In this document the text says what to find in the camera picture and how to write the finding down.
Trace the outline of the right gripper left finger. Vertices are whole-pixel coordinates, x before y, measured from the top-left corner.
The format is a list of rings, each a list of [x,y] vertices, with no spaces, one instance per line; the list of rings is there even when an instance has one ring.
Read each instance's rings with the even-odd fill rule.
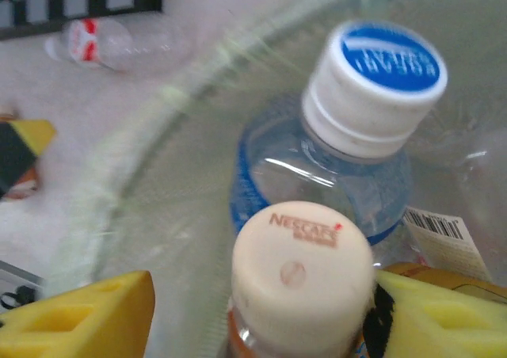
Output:
[[[148,271],[0,314],[0,358],[143,358],[154,317]]]

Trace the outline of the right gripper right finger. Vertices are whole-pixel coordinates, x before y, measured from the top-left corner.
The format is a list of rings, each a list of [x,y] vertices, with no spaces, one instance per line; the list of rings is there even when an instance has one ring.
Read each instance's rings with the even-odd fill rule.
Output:
[[[360,358],[507,358],[507,303],[379,271]]]

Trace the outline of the gold red can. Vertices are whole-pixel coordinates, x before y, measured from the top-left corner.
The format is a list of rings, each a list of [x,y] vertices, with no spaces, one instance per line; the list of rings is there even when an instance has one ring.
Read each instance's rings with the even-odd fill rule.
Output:
[[[507,288],[507,238],[495,229],[414,207],[403,225],[423,264]]]

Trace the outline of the clear bottle red white label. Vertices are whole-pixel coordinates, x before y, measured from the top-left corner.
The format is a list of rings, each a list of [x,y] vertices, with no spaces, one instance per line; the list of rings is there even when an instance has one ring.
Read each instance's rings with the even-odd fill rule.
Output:
[[[184,29],[154,12],[68,21],[44,42],[46,54],[55,61],[118,72],[177,63],[190,48]]]

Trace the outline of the blue label bottle white cap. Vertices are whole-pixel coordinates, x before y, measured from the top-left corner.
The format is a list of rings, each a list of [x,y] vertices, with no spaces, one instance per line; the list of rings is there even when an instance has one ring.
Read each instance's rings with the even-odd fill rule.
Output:
[[[351,219],[378,267],[419,262],[402,225],[412,189],[404,146],[447,84],[444,60],[417,33],[385,21],[336,27],[305,89],[274,97],[246,125],[233,231],[269,205],[303,200]]]

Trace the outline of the aluminium rail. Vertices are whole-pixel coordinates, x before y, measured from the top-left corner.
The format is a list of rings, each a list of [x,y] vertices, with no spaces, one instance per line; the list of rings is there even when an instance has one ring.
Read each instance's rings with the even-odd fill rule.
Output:
[[[42,279],[0,260],[0,314],[40,298]]]

